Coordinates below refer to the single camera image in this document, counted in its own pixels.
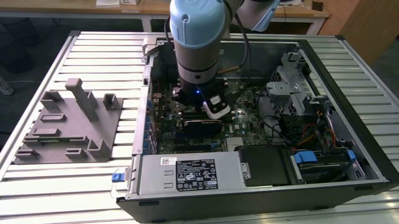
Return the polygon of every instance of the blue drive latch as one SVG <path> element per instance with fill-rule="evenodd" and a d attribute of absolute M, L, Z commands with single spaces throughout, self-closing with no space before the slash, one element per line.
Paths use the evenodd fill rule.
<path fill-rule="evenodd" d="M 294 158 L 295 158 L 295 162 L 296 162 L 296 163 L 303 163 L 303 162 L 318 162 L 316 155 L 314 154 L 312 151 L 302 151 L 302 152 L 298 152 L 298 153 L 294 155 Z"/>
<path fill-rule="evenodd" d="M 112 183 L 124 182 L 124 174 L 112 174 Z"/>

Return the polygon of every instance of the paper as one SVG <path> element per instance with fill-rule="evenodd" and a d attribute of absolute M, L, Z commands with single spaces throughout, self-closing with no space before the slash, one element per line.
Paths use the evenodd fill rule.
<path fill-rule="evenodd" d="M 302 5 L 302 4 L 303 4 L 303 1 L 302 1 L 302 0 L 284 1 L 284 2 L 280 2 L 280 5 L 278 6 L 278 8 L 282 8 L 283 6 L 284 6 L 284 7 L 298 6 L 298 5 Z"/>
<path fill-rule="evenodd" d="M 117 8 L 119 0 L 96 0 L 95 7 L 96 8 Z"/>

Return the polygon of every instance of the desk leg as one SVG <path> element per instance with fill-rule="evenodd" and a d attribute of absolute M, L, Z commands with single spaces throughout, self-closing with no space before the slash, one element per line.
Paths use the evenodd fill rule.
<path fill-rule="evenodd" d="M 0 92 L 4 95 L 11 95 L 13 93 L 12 87 L 8 85 L 8 83 L 1 77 L 0 77 Z"/>
<path fill-rule="evenodd" d="M 315 18 L 314 23 L 311 24 L 310 29 L 307 30 L 307 35 L 318 35 L 324 24 L 326 18 Z"/>
<path fill-rule="evenodd" d="M 151 32 L 152 28 L 151 28 L 151 16 L 141 16 L 141 23 L 143 23 L 143 31 L 144 32 Z"/>

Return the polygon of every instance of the wooden desk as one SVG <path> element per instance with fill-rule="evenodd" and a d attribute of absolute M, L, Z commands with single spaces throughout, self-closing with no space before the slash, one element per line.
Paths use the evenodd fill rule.
<path fill-rule="evenodd" d="M 324 20 L 331 16 L 331 14 L 328 11 L 319 12 L 311 10 L 311 5 L 312 0 L 304 0 L 304 6 L 286 6 L 286 8 L 278 8 L 272 22 L 311 23 L 307 35 L 318 35 Z M 144 14 L 152 15 L 152 19 L 165 19 L 169 15 L 169 3 L 164 0 L 143 0 L 141 11 Z"/>
<path fill-rule="evenodd" d="M 330 13 L 314 11 L 311 0 L 306 7 L 279 8 L 274 22 L 311 23 L 308 35 L 316 35 Z M 141 19 L 144 32 L 151 32 L 151 19 L 165 19 L 169 3 L 164 0 L 141 0 L 139 5 L 120 5 L 119 8 L 96 8 L 95 0 L 0 0 L 0 16 L 80 19 Z"/>

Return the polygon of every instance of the red wire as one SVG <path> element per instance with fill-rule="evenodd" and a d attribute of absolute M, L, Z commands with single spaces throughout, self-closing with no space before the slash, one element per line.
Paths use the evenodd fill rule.
<path fill-rule="evenodd" d="M 315 126 L 316 124 L 310 124 L 310 125 L 307 125 L 307 126 L 304 126 L 304 133 L 303 133 L 303 135 L 302 135 L 302 137 L 304 138 L 304 134 L 306 134 L 306 129 L 308 128 L 308 127 L 311 127 L 311 126 Z"/>

